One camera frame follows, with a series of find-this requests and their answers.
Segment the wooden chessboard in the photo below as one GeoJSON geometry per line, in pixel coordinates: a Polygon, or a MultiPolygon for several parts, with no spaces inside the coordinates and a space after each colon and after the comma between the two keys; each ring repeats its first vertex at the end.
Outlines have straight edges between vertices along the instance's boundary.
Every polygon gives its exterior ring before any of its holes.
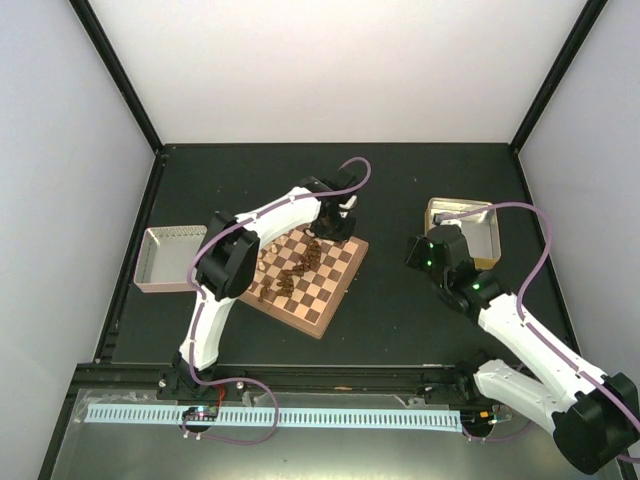
{"type": "Polygon", "coordinates": [[[240,300],[304,333],[322,338],[369,244],[355,237],[344,243],[316,239],[321,248],[320,267],[302,277],[293,277],[295,289],[291,298],[276,296],[280,272],[298,264],[311,240],[304,233],[307,227],[294,228],[262,250],[260,261],[264,263],[264,271],[256,270],[251,286],[240,300]],[[277,253],[271,251],[272,245],[277,253]],[[271,286],[260,302],[265,278],[271,280],[271,286]]]}

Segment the white wall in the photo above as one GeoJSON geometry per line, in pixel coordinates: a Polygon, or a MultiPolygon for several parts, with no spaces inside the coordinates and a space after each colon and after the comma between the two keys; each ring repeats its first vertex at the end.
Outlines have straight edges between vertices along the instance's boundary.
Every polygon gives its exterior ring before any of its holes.
{"type": "Polygon", "coordinates": [[[152,153],[66,0],[0,6],[0,465],[36,478],[152,153]]]}
{"type": "Polygon", "coordinates": [[[166,142],[509,142],[584,0],[92,0],[166,142]]]}
{"type": "Polygon", "coordinates": [[[640,2],[609,2],[521,157],[583,353],[640,386],[639,45],[640,2]]]}

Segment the purple cable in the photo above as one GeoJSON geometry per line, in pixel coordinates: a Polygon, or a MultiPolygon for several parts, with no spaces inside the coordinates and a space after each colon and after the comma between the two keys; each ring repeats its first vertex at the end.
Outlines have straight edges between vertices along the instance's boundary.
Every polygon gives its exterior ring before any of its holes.
{"type": "MultiPolygon", "coordinates": [[[[468,217],[470,215],[475,215],[476,213],[482,213],[482,212],[486,212],[488,210],[498,210],[500,208],[505,208],[505,207],[519,207],[519,208],[525,208],[527,210],[531,210],[532,212],[535,212],[538,215],[538,217],[540,218],[540,220],[542,220],[542,223],[544,223],[544,230],[545,230],[545,232],[547,234],[547,241],[545,243],[544,250],[542,251],[542,255],[540,255],[540,259],[538,260],[538,263],[536,263],[536,266],[533,268],[533,270],[531,270],[531,273],[527,276],[525,281],[522,283],[522,286],[520,287],[520,290],[518,291],[518,297],[517,297],[517,300],[516,300],[516,310],[518,312],[518,316],[520,317],[520,319],[523,322],[525,322],[526,327],[529,330],[531,330],[531,332],[536,337],[538,337],[538,339],[542,343],[544,343],[549,348],[549,350],[551,350],[558,357],[560,357],[560,359],[562,359],[562,361],[564,363],[566,363],[571,369],[575,370],[577,375],[585,378],[591,385],[593,385],[605,397],[607,397],[609,400],[611,400],[611,403],[613,403],[616,407],[618,407],[618,409],[624,414],[624,416],[627,417],[627,419],[631,422],[633,427],[638,432],[640,432],[640,421],[633,414],[633,412],[631,410],[629,410],[629,408],[624,403],[622,403],[613,393],[611,393],[607,388],[605,388],[602,384],[600,384],[591,375],[589,375],[586,372],[580,371],[579,368],[578,368],[578,365],[573,360],[571,360],[569,357],[567,357],[564,353],[562,353],[562,351],[560,349],[558,349],[553,343],[551,343],[534,325],[532,325],[530,323],[526,323],[524,312],[522,311],[522,300],[524,298],[525,292],[527,291],[527,288],[529,287],[529,284],[536,277],[536,275],[540,272],[540,270],[542,269],[542,265],[544,265],[544,262],[547,260],[547,257],[549,256],[549,251],[551,250],[551,241],[553,239],[553,235],[552,235],[552,231],[551,231],[551,223],[549,222],[549,218],[544,214],[544,212],[542,212],[542,210],[540,210],[538,207],[534,207],[533,205],[529,205],[528,203],[503,202],[503,203],[496,203],[495,205],[489,205],[487,207],[478,208],[477,210],[472,210],[471,212],[464,212],[464,213],[460,213],[460,214],[443,214],[440,218],[442,220],[464,218],[464,217],[468,217]]],[[[529,427],[530,427],[530,425],[528,425],[527,427],[525,427],[523,430],[521,430],[520,432],[516,433],[515,435],[512,435],[510,437],[505,437],[505,439],[513,440],[513,437],[517,438],[521,434],[526,433],[526,431],[529,430],[529,427]]],[[[468,434],[468,432],[466,432],[466,431],[464,433],[469,438],[475,438],[475,437],[471,437],[468,434]]],[[[504,439],[500,438],[500,439],[495,439],[493,441],[495,443],[496,441],[503,441],[503,440],[504,439]]],[[[618,460],[621,460],[623,462],[640,463],[640,458],[638,458],[638,457],[629,457],[627,455],[618,455],[617,458],[618,458],[618,460]]]]}
{"type": "MultiPolygon", "coordinates": [[[[194,277],[193,273],[194,273],[194,270],[196,268],[196,265],[202,259],[202,257],[204,257],[206,252],[208,252],[222,238],[226,237],[227,235],[229,235],[232,232],[235,232],[239,228],[242,228],[245,225],[248,225],[249,223],[257,220],[258,218],[262,217],[263,215],[266,215],[267,213],[272,212],[276,208],[280,208],[283,205],[287,205],[291,201],[304,200],[305,198],[335,197],[335,196],[340,196],[340,195],[346,195],[348,193],[355,192],[355,191],[359,190],[360,188],[362,188],[369,181],[369,177],[371,177],[371,164],[364,157],[353,157],[353,158],[347,160],[346,162],[344,162],[340,166],[340,168],[344,168],[344,167],[346,167],[347,165],[350,165],[353,162],[362,162],[367,167],[367,173],[365,174],[365,176],[362,179],[362,181],[360,183],[358,183],[357,185],[355,185],[353,187],[350,187],[350,188],[345,188],[344,190],[338,190],[337,192],[303,193],[303,194],[300,194],[300,195],[294,195],[293,198],[283,198],[282,200],[274,203],[273,205],[269,205],[268,207],[265,207],[262,210],[256,212],[255,219],[253,217],[249,217],[249,218],[247,218],[245,220],[242,220],[241,222],[238,222],[238,223],[232,225],[229,228],[226,228],[225,230],[220,232],[218,235],[214,236],[211,240],[209,240],[207,242],[206,245],[204,245],[198,251],[198,253],[196,253],[196,256],[193,258],[193,261],[189,265],[189,269],[187,271],[187,283],[202,296],[203,300],[205,300],[207,298],[207,294],[202,289],[202,287],[200,287],[200,285],[198,285],[196,282],[193,281],[193,277],[194,277]]],[[[212,381],[212,382],[205,382],[205,381],[201,380],[200,378],[198,378],[195,366],[193,364],[194,363],[194,348],[195,348],[194,347],[194,342],[195,342],[195,334],[196,334],[196,331],[197,331],[198,322],[200,321],[200,315],[202,314],[203,308],[204,308],[204,303],[201,303],[200,306],[198,307],[198,310],[196,311],[196,315],[195,315],[195,317],[193,319],[193,324],[191,326],[191,331],[189,332],[189,340],[191,341],[191,345],[189,346],[189,373],[191,374],[191,378],[193,379],[193,381],[196,382],[198,385],[209,386],[209,387],[218,386],[218,385],[222,385],[222,384],[225,384],[225,383],[235,383],[235,382],[244,382],[244,383],[249,383],[249,384],[252,384],[252,385],[257,385],[262,390],[264,390],[269,395],[269,397],[271,397],[271,401],[273,402],[273,407],[275,409],[275,412],[274,412],[274,418],[273,418],[273,425],[271,425],[271,429],[269,430],[269,432],[267,432],[265,435],[263,435],[262,437],[260,437],[260,438],[258,438],[256,440],[236,440],[236,439],[233,439],[233,438],[221,437],[221,436],[218,436],[218,435],[208,435],[208,434],[199,434],[199,435],[200,435],[201,438],[206,438],[206,439],[210,439],[210,440],[219,440],[221,442],[231,443],[233,445],[257,445],[259,443],[262,443],[262,442],[268,440],[269,438],[271,438],[271,436],[274,434],[274,432],[276,430],[276,427],[278,426],[278,417],[279,417],[280,407],[279,407],[278,401],[276,400],[276,397],[273,394],[273,392],[271,391],[271,389],[268,386],[266,386],[264,383],[262,383],[262,382],[260,382],[258,380],[254,380],[252,378],[235,377],[235,378],[225,378],[223,380],[215,380],[215,381],[212,381]]],[[[184,431],[185,435],[198,436],[197,434],[194,434],[193,432],[189,432],[187,430],[186,420],[182,423],[182,430],[184,431]]]]}

